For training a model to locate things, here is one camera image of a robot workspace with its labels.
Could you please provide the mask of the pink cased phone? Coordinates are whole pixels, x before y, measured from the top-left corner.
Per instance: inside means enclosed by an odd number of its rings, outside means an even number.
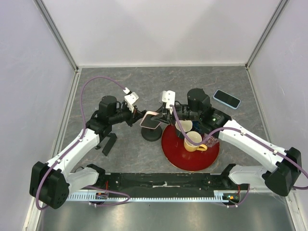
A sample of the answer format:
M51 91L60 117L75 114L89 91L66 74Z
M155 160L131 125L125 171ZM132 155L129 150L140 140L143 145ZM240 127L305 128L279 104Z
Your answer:
M140 122L140 126L142 128L156 129L161 124L160 121L154 119L157 115L159 115L158 112L147 111Z

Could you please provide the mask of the black phone stand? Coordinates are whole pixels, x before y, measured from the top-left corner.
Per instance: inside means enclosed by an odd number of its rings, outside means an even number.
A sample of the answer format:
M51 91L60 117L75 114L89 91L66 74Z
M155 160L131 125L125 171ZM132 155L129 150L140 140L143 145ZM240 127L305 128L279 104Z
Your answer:
M141 129L141 135L142 137L147 141L157 141L162 136L162 128L158 126L156 129L150 129L150 128L142 128Z

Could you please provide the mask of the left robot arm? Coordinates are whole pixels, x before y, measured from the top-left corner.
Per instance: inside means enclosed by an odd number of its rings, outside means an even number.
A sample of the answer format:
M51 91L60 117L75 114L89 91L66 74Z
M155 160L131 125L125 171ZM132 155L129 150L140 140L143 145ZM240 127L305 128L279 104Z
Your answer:
M59 154L47 163L36 162L32 167L29 193L36 200L37 209L42 210L40 202L58 209L68 196L82 188L92 186L101 189L105 185L105 170L89 164L79 172L72 172L77 163L93 148L108 137L103 153L108 155L117 137L112 126L122 122L132 126L145 115L135 105L136 93L130 93L119 102L114 96L102 97L99 108L85 124L78 136Z

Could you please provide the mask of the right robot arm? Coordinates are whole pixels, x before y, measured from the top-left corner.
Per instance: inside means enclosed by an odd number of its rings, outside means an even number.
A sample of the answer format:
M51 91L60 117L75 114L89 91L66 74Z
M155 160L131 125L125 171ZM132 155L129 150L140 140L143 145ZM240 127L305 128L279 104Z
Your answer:
M175 92L162 92L162 106L150 119L154 122L177 124L189 152L208 150L207 141L215 137L239 148L259 162L259 166L232 165L220 177L221 186L232 189L237 184L266 186L272 192L287 196L300 174L308 174L301 163L301 152L294 147L286 150L246 130L236 120L212 107L203 89L191 89L187 104L175 100Z

